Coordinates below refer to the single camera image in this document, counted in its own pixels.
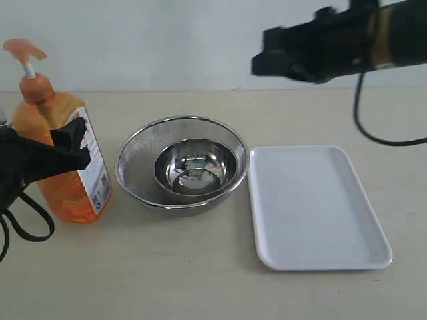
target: mesh colander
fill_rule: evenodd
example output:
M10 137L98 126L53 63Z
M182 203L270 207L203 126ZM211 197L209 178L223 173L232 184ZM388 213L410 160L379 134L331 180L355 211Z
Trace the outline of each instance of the mesh colander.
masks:
M155 161L170 145L186 139L209 139L225 145L236 158L233 181L221 193L203 202L180 205L171 200L155 179ZM202 117L171 117L146 125L121 147L115 174L121 187L150 209L193 215L225 200L242 182L249 165L243 140L227 125Z

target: stainless steel bowl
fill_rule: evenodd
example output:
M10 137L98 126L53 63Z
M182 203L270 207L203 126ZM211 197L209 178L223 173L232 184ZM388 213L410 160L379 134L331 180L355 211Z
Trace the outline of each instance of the stainless steel bowl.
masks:
M166 154L167 148L194 139L214 141L226 147L235 159L236 168L230 169L233 165L227 167L227 170L234 171L234 176L228 183L223 183L224 187L220 187L217 193L212 191L209 195L206 192L207 199L182 204L170 197L165 185L156 181L155 163L162 153ZM190 153L199 154L199 151L193 150ZM248 165L248 148L242 138L227 125L201 117L172 117L150 123L134 133L119 151L115 174L121 187L149 209L195 215L225 200L246 176ZM174 192L188 193L189 190L178 188L178 192Z
M155 162L155 178L177 204L219 194L234 177L237 160L222 143L187 139L166 148Z

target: beige table surface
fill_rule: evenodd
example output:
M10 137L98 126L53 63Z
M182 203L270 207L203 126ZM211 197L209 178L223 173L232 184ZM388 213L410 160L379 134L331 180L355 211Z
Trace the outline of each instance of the beige table surface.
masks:
M382 147L352 123L351 90L81 93L109 172L125 138L150 121L202 115L250 147L346 150L394 251L383 271L275 273L256 256L246 181L222 205L168 219L119 189L92 225L57 222L48 242L12 232L0 264L0 319L426 319L427 146ZM18 94L0 94L11 113ZM427 135L427 89L369 89L365 125L391 139ZM29 194L45 204L36 186ZM30 231L45 226L18 203Z

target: white wall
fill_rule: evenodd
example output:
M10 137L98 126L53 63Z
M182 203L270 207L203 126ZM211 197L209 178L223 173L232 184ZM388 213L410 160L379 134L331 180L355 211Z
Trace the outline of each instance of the white wall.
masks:
M250 75L264 29L309 21L346 0L13 0L0 8L0 42L31 39L49 55L34 61L69 91L230 90L311 87ZM22 75L0 52L0 91ZM354 77L330 87L352 87ZM427 67L381 71L370 85L427 85Z

